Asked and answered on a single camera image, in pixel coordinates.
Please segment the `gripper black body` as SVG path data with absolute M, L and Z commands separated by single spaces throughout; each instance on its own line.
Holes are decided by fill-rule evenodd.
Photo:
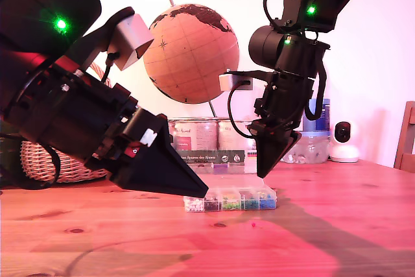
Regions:
M 314 80 L 287 72 L 265 74 L 267 86 L 255 100 L 255 113 L 260 117 L 248 125 L 249 132 L 259 138 L 284 138 L 300 124 L 304 106 L 313 94 Z
M 54 64 L 6 63 L 6 121 L 27 140 L 114 176 L 143 173 L 156 151 L 159 119 L 109 88 Z

